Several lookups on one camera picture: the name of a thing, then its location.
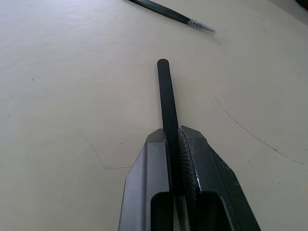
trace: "white table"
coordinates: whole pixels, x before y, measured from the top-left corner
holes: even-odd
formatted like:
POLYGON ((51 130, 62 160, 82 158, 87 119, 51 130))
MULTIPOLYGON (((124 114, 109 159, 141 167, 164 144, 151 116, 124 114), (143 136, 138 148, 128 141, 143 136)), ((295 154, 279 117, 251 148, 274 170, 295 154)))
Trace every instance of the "white table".
POLYGON ((261 229, 308 229, 308 13, 156 2, 217 34, 127 0, 1 2, 0 230, 117 230, 129 166, 162 126, 161 58, 179 123, 234 170, 261 229))

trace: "black tweezers handle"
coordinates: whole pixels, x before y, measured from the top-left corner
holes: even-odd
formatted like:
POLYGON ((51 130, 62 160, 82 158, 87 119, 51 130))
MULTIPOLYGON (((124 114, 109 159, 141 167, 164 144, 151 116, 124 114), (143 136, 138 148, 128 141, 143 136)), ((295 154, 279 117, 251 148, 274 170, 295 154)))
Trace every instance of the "black tweezers handle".
POLYGON ((167 18, 171 18, 173 20, 176 20, 178 22, 184 23, 184 24, 188 24, 190 18, 175 12, 167 7, 164 7, 162 5, 159 5, 155 2, 149 1, 149 0, 129 0, 135 4, 138 4, 140 6, 143 6, 151 11, 154 11, 158 14, 161 14, 167 18))

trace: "white surface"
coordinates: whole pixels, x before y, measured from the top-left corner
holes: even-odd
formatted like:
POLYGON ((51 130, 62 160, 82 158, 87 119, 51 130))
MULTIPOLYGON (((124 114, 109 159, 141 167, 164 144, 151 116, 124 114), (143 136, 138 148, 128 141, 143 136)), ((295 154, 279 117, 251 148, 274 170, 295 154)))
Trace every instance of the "white surface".
POLYGON ((262 230, 308 230, 308 13, 156 2, 217 34, 127 0, 1 1, 0 230, 117 230, 127 166, 162 126, 160 58, 180 124, 234 170, 262 230))

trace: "metal tool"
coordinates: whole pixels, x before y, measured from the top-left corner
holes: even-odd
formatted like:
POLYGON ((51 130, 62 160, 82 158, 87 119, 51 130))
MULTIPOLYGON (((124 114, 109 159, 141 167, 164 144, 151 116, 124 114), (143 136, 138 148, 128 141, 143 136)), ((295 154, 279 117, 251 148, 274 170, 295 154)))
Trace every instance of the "metal tool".
POLYGON ((164 128, 126 177, 119 231, 260 231, 234 172, 199 131, 178 126, 169 63, 157 66, 164 128))
POLYGON ((165 6, 162 6, 162 5, 159 5, 155 2, 152 2, 150 0, 129 0, 135 4, 138 4, 140 6, 143 6, 151 11, 154 11, 156 13, 159 13, 167 18, 171 18, 173 20, 176 20, 178 22, 181 22, 181 23, 184 23, 184 24, 187 24, 188 26, 191 26, 193 28, 196 28, 196 29, 201 29, 201 30, 204 30, 206 32, 209 32, 209 33, 212 33, 214 34, 215 33, 215 30, 207 25, 204 25, 194 19, 190 19, 178 12, 175 12, 165 6))

